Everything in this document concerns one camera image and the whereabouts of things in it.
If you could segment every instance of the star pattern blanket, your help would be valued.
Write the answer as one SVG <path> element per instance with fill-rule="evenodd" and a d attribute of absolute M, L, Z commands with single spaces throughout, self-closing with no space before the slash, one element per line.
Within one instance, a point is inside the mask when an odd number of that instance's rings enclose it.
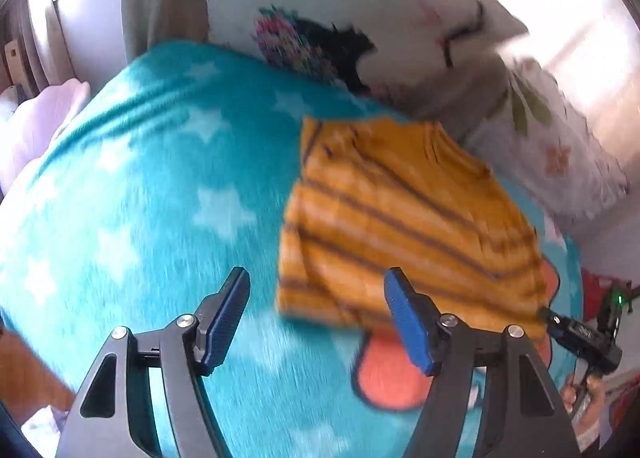
<path fill-rule="evenodd" d="M 382 113 L 390 112 L 219 48 L 161 45 L 108 83 L 2 203 L 4 315 L 77 388 L 113 327 L 164 327 L 242 265 L 251 298 L 224 365 L 205 380 L 233 455 L 401 456 L 418 410 L 385 411 L 354 392 L 363 334 L 290 323 L 273 308 L 302 117 Z M 503 184 L 558 273 L 553 307 L 579 315 L 573 245 Z M 572 364 L 555 346 L 556 383 Z M 158 370 L 151 382 L 162 449 L 175 456 Z M 459 456 L 472 452 L 479 413 L 472 403 Z"/>

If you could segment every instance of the blue gripper pad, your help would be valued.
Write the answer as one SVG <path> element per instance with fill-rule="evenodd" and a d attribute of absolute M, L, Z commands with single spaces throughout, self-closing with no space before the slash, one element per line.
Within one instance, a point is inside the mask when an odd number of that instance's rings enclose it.
<path fill-rule="evenodd" d="M 238 323 L 249 300 L 249 273 L 242 267 L 235 267 L 218 294 L 222 295 L 222 304 L 207 330 L 207 343 L 202 364 L 207 368 L 216 368 L 224 362 L 231 346 Z"/>
<path fill-rule="evenodd" d="M 416 315 L 407 298 L 415 294 L 411 284 L 400 269 L 391 269 L 385 273 L 385 300 L 391 311 L 394 323 L 414 366 L 429 375 L 433 360 L 429 355 L 429 337 L 424 324 Z"/>

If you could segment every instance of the wall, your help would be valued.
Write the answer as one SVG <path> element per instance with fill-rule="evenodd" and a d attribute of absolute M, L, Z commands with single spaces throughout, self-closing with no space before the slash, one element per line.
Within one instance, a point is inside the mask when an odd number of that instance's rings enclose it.
<path fill-rule="evenodd" d="M 120 0 L 57 0 L 76 77 L 95 95 L 126 64 Z"/>

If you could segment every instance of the pink cloth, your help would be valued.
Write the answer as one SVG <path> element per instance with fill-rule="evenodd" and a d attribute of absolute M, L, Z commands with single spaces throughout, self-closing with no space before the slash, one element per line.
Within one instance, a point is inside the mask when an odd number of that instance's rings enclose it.
<path fill-rule="evenodd" d="M 0 130 L 0 189 L 9 191 L 28 162 L 40 158 L 91 99 L 89 83 L 69 79 L 25 101 Z"/>

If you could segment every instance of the wooden floor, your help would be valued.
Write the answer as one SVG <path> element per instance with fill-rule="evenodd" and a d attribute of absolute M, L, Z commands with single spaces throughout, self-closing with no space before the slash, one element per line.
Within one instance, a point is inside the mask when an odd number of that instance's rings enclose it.
<path fill-rule="evenodd" d="M 15 333 L 0 335 L 0 400 L 18 425 L 46 406 L 68 411 L 73 393 Z"/>

